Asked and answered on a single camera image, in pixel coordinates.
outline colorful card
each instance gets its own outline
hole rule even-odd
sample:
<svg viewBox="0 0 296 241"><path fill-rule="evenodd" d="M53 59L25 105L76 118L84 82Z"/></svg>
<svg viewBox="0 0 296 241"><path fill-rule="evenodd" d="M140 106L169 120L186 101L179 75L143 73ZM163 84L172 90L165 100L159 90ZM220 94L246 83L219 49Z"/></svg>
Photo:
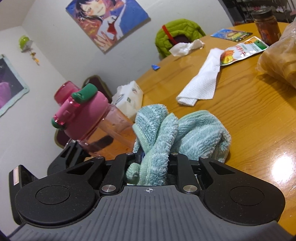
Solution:
<svg viewBox="0 0 296 241"><path fill-rule="evenodd" d="M244 32L244 31L236 31L231 29L221 29L220 31L212 34L212 37L231 40L234 42L242 41L243 39L247 38L248 36L252 35L253 33Z"/></svg>

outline plastic bag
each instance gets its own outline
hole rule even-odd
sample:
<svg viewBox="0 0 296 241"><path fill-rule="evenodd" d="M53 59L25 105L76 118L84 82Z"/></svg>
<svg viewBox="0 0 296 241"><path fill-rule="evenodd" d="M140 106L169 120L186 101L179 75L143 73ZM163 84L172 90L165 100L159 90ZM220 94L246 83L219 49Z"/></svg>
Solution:
<svg viewBox="0 0 296 241"><path fill-rule="evenodd" d="M258 60L257 69L296 88L296 19L278 42L268 47Z"/></svg>

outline chair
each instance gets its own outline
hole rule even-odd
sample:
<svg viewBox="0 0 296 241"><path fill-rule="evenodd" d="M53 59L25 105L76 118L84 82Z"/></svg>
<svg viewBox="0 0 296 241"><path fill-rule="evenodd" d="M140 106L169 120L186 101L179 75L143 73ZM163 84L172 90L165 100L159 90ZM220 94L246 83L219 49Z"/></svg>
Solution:
<svg viewBox="0 0 296 241"><path fill-rule="evenodd" d="M191 43L205 35L197 23L182 18L163 25L156 34L155 45L160 55L165 58L171 54L169 50L177 43Z"/></svg>

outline metal rack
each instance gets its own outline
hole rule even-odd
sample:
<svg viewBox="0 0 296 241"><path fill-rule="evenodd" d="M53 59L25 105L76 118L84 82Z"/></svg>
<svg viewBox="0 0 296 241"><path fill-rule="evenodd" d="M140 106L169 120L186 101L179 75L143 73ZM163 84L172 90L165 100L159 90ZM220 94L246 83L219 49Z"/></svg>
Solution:
<svg viewBox="0 0 296 241"><path fill-rule="evenodd" d="M251 12L266 7L271 7L278 22L291 23L295 18L294 3L291 0L232 0L245 23L252 22Z"/></svg>

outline gray rubber pad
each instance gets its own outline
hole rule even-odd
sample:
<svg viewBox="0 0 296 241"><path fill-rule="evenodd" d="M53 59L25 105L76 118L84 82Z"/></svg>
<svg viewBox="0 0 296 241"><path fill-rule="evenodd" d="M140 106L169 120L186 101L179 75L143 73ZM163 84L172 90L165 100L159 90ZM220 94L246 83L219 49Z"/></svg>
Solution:
<svg viewBox="0 0 296 241"><path fill-rule="evenodd" d="M126 186L101 199L85 219L62 228L23 225L12 241L288 241L276 221L259 226L228 223L195 195L175 186Z"/></svg>

